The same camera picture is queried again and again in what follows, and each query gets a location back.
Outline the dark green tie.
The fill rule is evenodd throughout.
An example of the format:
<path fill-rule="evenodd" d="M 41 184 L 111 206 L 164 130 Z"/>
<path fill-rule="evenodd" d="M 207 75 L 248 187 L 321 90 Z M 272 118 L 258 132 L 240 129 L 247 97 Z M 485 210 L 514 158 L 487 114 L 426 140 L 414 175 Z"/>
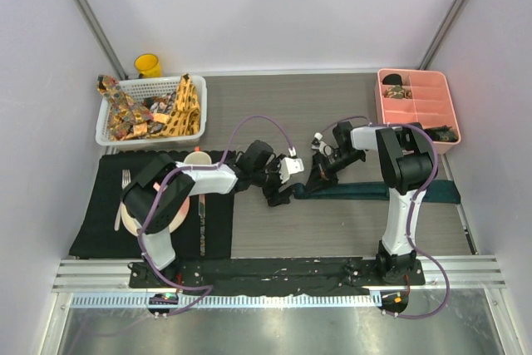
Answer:
<path fill-rule="evenodd" d="M 301 183 L 293 185 L 297 200 L 380 200 L 390 199 L 389 188 L 382 182 L 357 182 L 337 184 L 314 192 L 307 191 Z M 451 180 L 433 180 L 426 190 L 424 202 L 437 204 L 461 203 L 461 194 Z"/>

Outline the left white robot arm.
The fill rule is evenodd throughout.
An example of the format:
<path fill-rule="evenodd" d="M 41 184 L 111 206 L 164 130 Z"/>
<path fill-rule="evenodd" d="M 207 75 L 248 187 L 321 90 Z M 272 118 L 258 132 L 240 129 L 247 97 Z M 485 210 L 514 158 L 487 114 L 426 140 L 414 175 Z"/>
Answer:
<path fill-rule="evenodd" d="M 150 265 L 149 279 L 161 288 L 176 280 L 170 224 L 189 197 L 238 193 L 254 185 L 262 189 L 269 206 L 283 205 L 290 201 L 291 191 L 282 187 L 303 171 L 294 148 L 287 155 L 275 155 L 270 145 L 258 140 L 234 157 L 223 154 L 217 163 L 156 156 L 121 192 L 121 203 L 136 220 L 141 254 Z"/>

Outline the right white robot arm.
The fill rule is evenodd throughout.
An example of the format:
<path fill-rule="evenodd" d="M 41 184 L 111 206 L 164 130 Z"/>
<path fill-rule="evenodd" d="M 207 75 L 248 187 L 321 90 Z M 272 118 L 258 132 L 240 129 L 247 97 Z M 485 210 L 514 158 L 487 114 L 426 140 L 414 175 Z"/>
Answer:
<path fill-rule="evenodd" d="M 331 147 L 317 133 L 312 141 L 313 164 L 305 195 L 316 195 L 338 184 L 337 173 L 366 153 L 378 154 L 382 179 L 388 187 L 387 227 L 378 244 L 375 272 L 380 281 L 401 281 L 415 266 L 415 232 L 421 202 L 436 176 L 437 153 L 419 124 L 354 127 L 340 121 L 332 129 Z"/>

